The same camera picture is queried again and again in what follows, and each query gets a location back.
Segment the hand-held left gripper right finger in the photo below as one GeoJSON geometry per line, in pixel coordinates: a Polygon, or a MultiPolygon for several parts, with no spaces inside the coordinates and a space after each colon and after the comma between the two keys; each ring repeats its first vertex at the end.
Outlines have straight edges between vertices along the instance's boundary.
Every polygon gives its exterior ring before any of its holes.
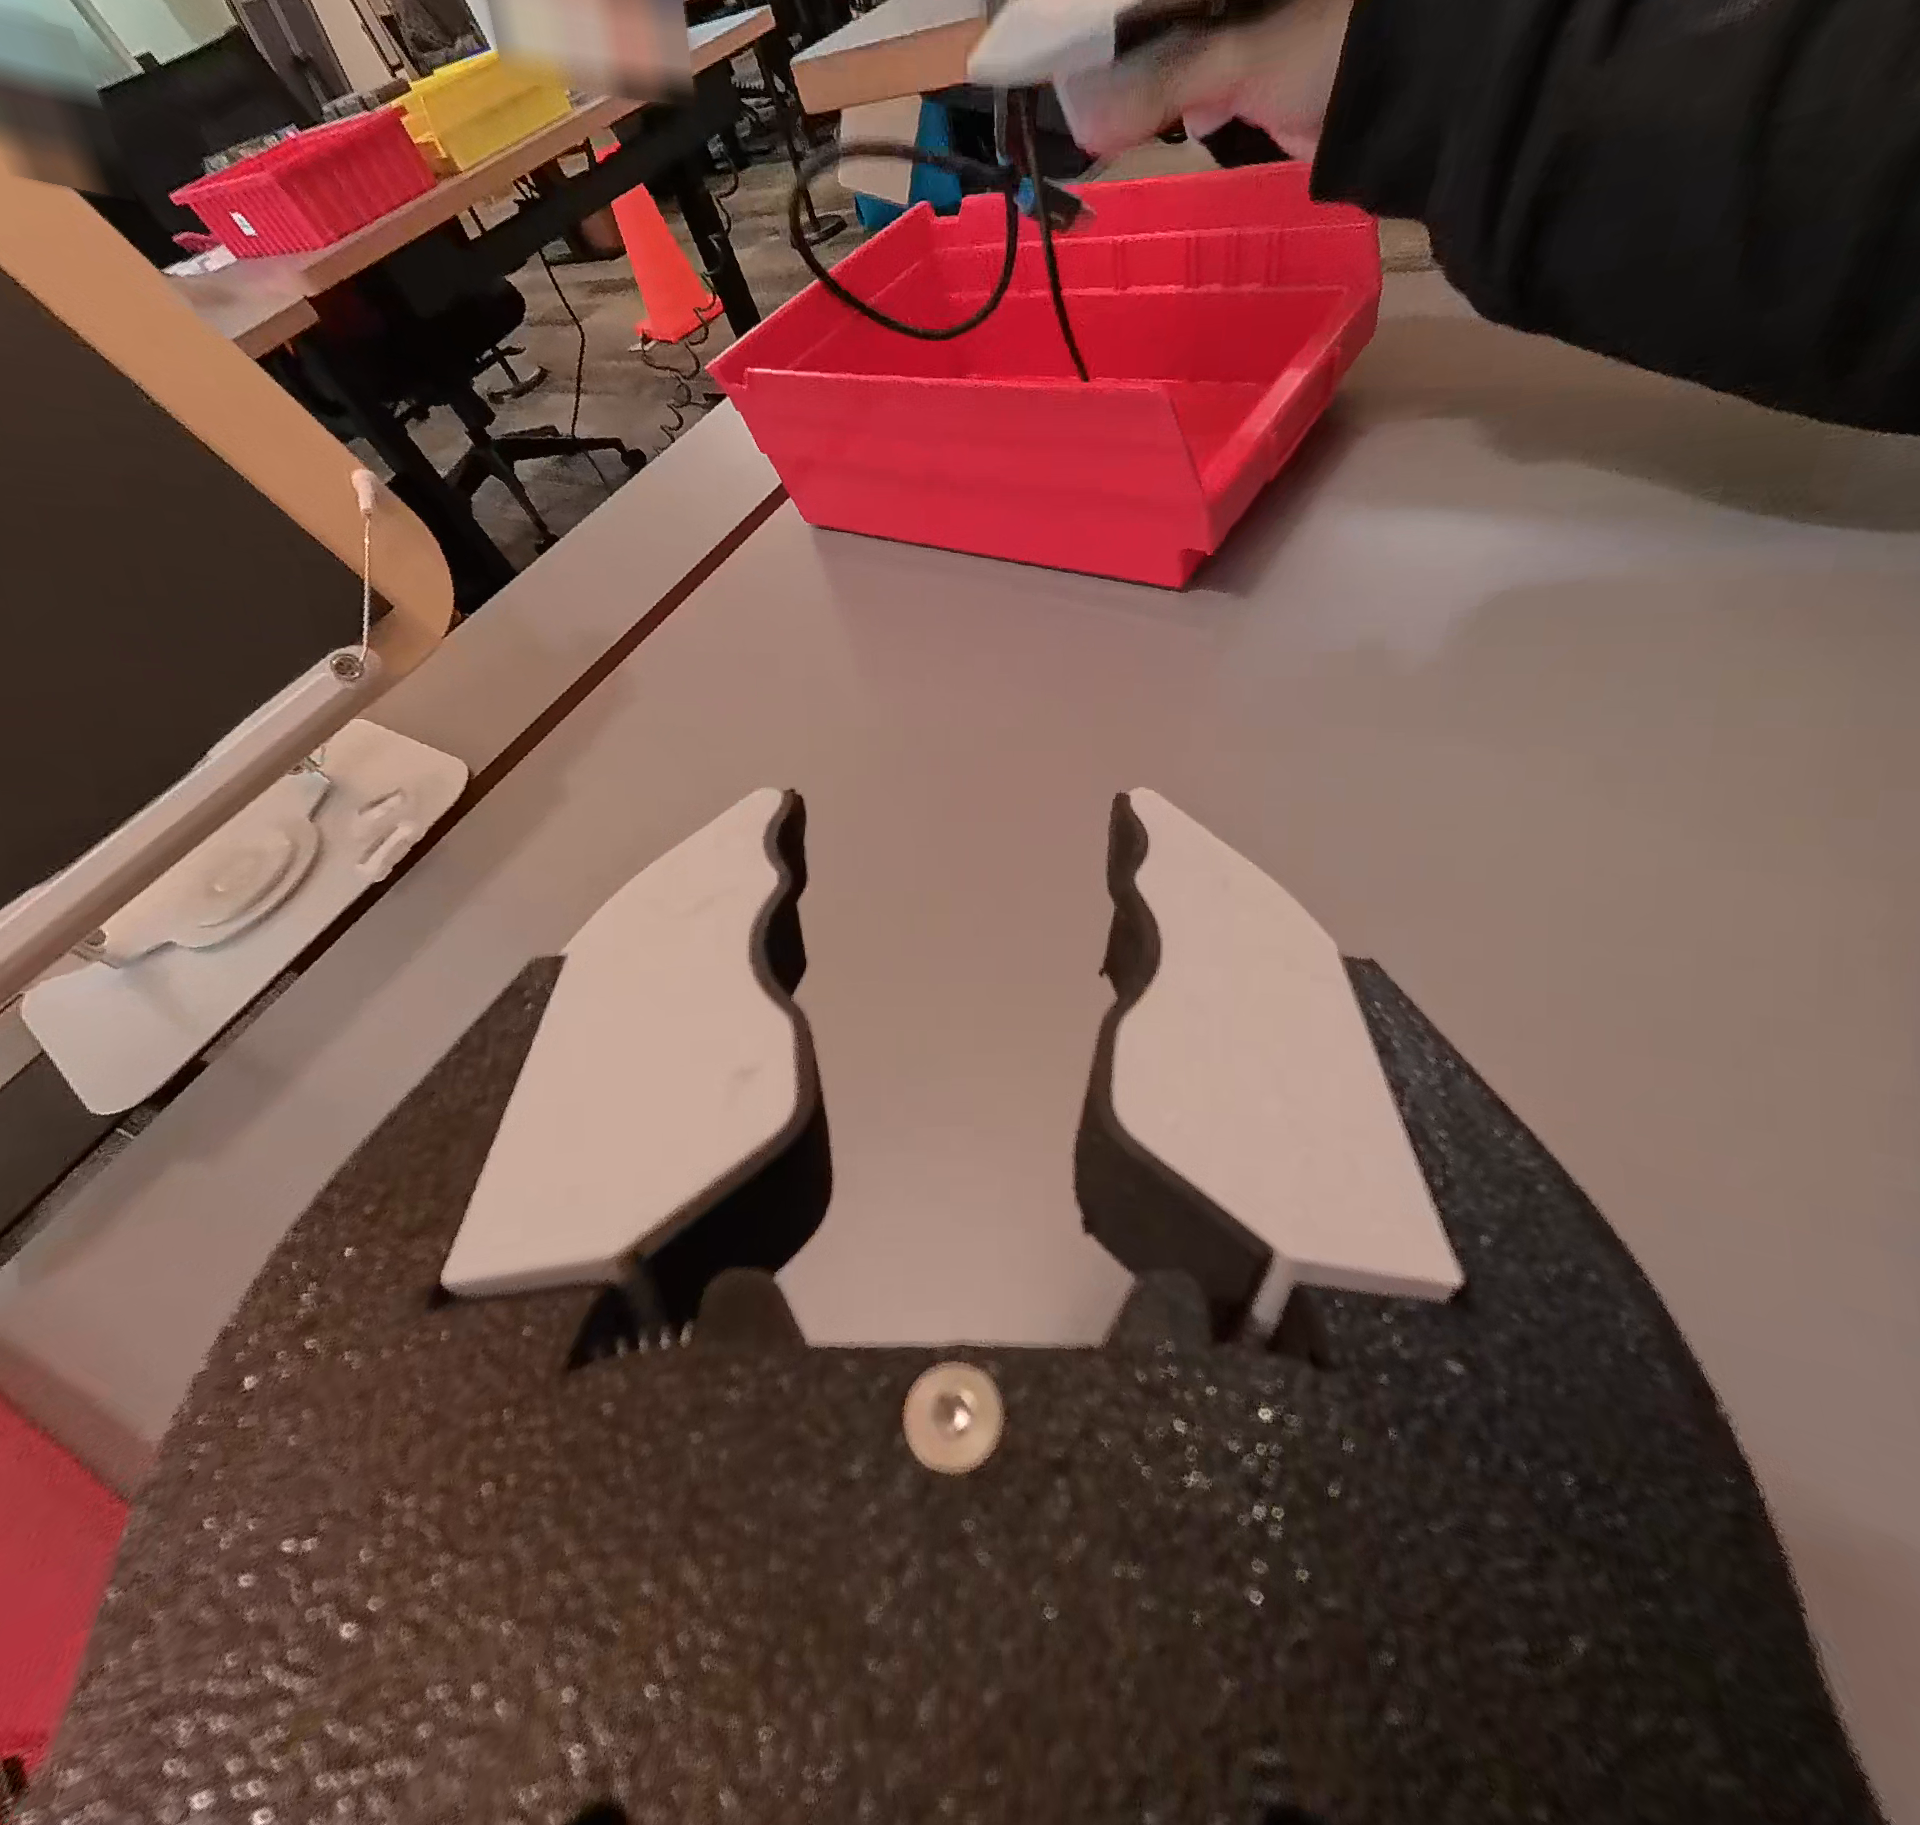
{"type": "Polygon", "coordinates": [[[1084,1231],[1197,1332],[1299,1294],[1454,1303],[1467,1268],[1322,924],[1145,787],[1109,818],[1109,1009],[1077,1132],[1084,1231]]]}

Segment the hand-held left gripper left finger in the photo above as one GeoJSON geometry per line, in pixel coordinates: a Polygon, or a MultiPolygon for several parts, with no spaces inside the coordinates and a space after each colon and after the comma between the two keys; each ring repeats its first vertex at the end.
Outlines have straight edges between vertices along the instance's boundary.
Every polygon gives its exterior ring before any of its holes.
{"type": "Polygon", "coordinates": [[[804,1251],[832,1203],[804,892],[804,797],[763,787],[575,935],[441,1267],[448,1297],[704,1300],[804,1251]]]}

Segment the black braided cable green plugs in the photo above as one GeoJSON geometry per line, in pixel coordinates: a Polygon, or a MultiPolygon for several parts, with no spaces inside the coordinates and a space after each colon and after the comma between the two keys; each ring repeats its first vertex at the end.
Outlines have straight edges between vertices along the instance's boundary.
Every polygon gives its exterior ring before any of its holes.
{"type": "Polygon", "coordinates": [[[853,149],[853,155],[872,155],[907,164],[936,165],[946,171],[951,171],[963,183],[963,191],[999,197],[1006,214],[1003,258],[986,302],[974,315],[947,326],[912,324],[903,318],[881,311],[875,302],[859,298],[857,294],[847,290],[847,286],[836,278],[828,266],[816,259],[813,242],[804,236],[804,209],[813,199],[814,183],[835,174],[841,165],[841,159],[847,157],[847,151],[838,141],[825,144],[811,151],[794,169],[784,220],[786,236],[799,259],[804,262],[806,275],[813,283],[825,290],[832,302],[838,302],[857,319],[884,333],[909,339],[920,345],[956,342],[988,326],[1008,301],[1019,268],[1020,225],[1031,224],[1041,245],[1047,291],[1053,302],[1055,321],[1064,334],[1068,355],[1080,377],[1089,376],[1065,305],[1065,286],[1056,236],[1077,230],[1080,220],[1089,219],[1091,205],[1068,183],[1045,178],[1045,169],[1033,149],[1027,151],[1024,159],[1017,159],[1011,165],[986,165],[972,159],[936,157],[901,144],[859,145],[853,149]]]}

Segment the red plastic bin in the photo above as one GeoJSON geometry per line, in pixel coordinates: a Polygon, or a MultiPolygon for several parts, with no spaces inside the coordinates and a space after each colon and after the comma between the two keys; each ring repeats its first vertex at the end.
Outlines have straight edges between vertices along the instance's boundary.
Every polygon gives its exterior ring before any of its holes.
{"type": "Polygon", "coordinates": [[[819,530],[1186,589],[1288,470],[1380,319],[1380,228],[1272,164],[1077,194],[1056,236],[1087,377],[1041,245],[947,345],[811,283],[707,365],[819,530]]]}

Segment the person's right forearm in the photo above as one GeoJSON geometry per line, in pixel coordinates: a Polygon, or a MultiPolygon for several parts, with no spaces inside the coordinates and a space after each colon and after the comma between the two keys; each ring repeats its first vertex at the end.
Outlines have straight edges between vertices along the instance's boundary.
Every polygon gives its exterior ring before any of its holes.
{"type": "Polygon", "coordinates": [[[1492,324],[1919,431],[1919,0],[1356,0],[1310,188],[1492,324]]]}

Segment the grey background table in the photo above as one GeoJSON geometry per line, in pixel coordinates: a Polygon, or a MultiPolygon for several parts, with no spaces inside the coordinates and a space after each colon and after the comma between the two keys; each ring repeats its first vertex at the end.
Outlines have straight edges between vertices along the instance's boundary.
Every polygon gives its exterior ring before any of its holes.
{"type": "Polygon", "coordinates": [[[885,0],[799,51],[792,77],[814,116],[965,85],[986,25],[982,0],[885,0]]]}

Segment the blue container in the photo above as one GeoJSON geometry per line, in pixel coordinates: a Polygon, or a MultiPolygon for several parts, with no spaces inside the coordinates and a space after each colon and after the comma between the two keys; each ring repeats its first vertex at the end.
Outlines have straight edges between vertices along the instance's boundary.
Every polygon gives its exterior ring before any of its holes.
{"type": "Polygon", "coordinates": [[[992,165],[1003,153],[990,90],[949,88],[941,95],[903,95],[841,112],[838,144],[847,151],[836,169],[856,220],[876,232],[914,205],[951,214],[965,199],[963,183],[936,165],[885,157],[857,157],[853,149],[901,144],[926,155],[992,165]]]}

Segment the white monitor stand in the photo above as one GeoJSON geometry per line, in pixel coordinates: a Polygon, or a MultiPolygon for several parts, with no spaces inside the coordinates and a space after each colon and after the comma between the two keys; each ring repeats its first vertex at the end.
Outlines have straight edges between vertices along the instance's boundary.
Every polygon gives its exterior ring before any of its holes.
{"type": "Polygon", "coordinates": [[[385,681],[370,638],[333,649],[5,906],[5,1003],[88,1117],[159,1093],[463,797],[457,757],[365,715],[385,681]]]}

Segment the orange traffic cone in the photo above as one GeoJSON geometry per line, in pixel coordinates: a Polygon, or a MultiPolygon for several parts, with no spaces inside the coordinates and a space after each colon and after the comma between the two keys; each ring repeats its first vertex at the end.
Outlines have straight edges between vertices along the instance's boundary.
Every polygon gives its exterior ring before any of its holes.
{"type": "Polygon", "coordinates": [[[647,186],[622,194],[612,213],[642,301],[637,336],[679,345],[705,331],[722,314],[722,305],[704,270],[679,246],[647,186]]]}

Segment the yellow plastic bin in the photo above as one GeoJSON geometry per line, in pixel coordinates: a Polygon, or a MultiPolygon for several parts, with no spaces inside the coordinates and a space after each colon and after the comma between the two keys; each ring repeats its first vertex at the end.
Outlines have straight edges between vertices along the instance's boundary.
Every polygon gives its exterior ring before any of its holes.
{"type": "Polygon", "coordinates": [[[419,77],[394,107],[433,176],[444,181],[561,122],[572,93],[540,61],[485,51],[419,77]]]}

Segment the long background table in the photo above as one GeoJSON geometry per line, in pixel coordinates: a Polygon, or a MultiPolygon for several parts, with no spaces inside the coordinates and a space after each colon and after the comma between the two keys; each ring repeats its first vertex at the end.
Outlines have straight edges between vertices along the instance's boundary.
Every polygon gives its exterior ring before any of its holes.
{"type": "Polygon", "coordinates": [[[462,245],[462,273],[513,277],[564,230],[629,188],[658,181],[676,197],[730,326],[748,333],[762,314],[701,165],[707,144],[732,128],[739,109],[727,67],[775,32],[767,7],[699,21],[688,31],[693,85],[678,103],[590,99],[336,245],[236,262],[208,275],[171,275],[168,283],[205,324],[257,357],[310,333],[318,301],[479,205],[514,202],[509,217],[462,245]]]}

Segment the black office chair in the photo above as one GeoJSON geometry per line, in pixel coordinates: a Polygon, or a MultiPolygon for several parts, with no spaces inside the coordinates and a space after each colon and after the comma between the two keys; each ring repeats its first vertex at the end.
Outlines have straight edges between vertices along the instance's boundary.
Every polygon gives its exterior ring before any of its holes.
{"type": "Polygon", "coordinates": [[[615,461],[627,474],[643,451],[551,424],[502,429],[479,377],[526,324],[526,301],[489,278],[448,307],[421,311],[396,280],[365,273],[315,302],[275,376],[336,438],[370,446],[390,488],[426,523],[460,582],[497,589],[513,568],[474,512],[497,485],[534,528],[536,548],[557,543],[521,467],[615,461]]]}

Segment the red plastic basket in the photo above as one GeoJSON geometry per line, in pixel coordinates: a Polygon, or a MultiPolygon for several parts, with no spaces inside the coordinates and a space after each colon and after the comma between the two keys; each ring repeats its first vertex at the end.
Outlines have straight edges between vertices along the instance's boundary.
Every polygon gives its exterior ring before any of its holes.
{"type": "Polygon", "coordinates": [[[324,250],[436,191],[436,169],[396,107],[289,134],[205,174],[169,199],[238,259],[324,250]]]}

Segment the red plastic item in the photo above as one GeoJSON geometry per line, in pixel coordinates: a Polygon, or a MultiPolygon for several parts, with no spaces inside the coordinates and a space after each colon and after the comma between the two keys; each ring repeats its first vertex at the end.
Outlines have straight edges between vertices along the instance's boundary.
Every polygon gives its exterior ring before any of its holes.
{"type": "Polygon", "coordinates": [[[77,1682],[124,1500],[3,1406],[3,1756],[32,1772],[77,1682]]]}

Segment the dark screen with tan frame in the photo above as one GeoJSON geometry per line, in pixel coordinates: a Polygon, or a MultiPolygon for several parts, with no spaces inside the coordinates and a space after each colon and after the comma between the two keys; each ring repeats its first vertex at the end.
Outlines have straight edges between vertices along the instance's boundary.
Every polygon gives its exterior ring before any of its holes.
{"type": "Polygon", "coordinates": [[[390,686],[450,570],[358,459],[84,197],[5,174],[5,906],[176,784],[327,653],[390,686]]]}

